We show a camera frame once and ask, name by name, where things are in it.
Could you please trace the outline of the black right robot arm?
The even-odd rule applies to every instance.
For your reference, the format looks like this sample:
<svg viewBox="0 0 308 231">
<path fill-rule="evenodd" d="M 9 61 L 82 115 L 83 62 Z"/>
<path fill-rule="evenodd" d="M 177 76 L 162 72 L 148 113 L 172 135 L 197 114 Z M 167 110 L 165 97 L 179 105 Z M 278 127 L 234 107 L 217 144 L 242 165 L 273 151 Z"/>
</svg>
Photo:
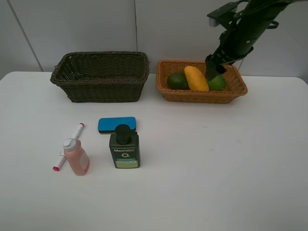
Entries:
<svg viewBox="0 0 308 231">
<path fill-rule="evenodd" d="M 275 18 L 294 0 L 246 0 L 246 7 L 237 11 L 243 1 L 229 2 L 207 15 L 212 27 L 223 26 L 219 46 L 205 59 L 207 80 L 224 74 L 224 65 L 232 65 L 252 52 L 254 43 L 267 29 L 279 25 Z"/>
</svg>

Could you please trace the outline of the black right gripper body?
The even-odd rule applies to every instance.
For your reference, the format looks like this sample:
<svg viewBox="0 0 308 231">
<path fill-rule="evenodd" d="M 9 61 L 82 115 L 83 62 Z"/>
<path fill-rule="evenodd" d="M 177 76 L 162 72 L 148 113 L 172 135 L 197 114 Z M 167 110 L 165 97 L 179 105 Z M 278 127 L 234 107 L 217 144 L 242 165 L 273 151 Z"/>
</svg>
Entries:
<svg viewBox="0 0 308 231">
<path fill-rule="evenodd" d="M 270 20 L 264 15 L 251 14 L 242 17 L 237 24 L 226 31 L 211 57 L 211 62 L 218 66 L 243 59 L 252 51 L 254 43 L 269 25 Z"/>
</svg>

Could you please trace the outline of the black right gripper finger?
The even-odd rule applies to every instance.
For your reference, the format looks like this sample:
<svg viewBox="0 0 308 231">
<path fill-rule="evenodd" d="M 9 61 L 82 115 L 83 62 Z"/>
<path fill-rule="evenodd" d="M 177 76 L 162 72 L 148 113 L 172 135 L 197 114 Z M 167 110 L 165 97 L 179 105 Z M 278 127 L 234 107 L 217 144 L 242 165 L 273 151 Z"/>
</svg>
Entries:
<svg viewBox="0 0 308 231">
<path fill-rule="evenodd" d="M 225 65 L 219 64 L 219 65 L 216 65 L 215 71 L 216 71 L 218 74 L 224 74 L 224 73 L 227 71 L 227 69 L 226 69 L 226 66 L 225 66 Z"/>
<path fill-rule="evenodd" d="M 205 70 L 205 77 L 207 81 L 211 81 L 214 77 L 217 76 L 217 71 L 216 71 L 216 64 L 214 61 L 212 61 L 212 56 L 213 55 L 208 55 L 205 59 L 205 65 L 206 65 L 206 70 Z"/>
</svg>

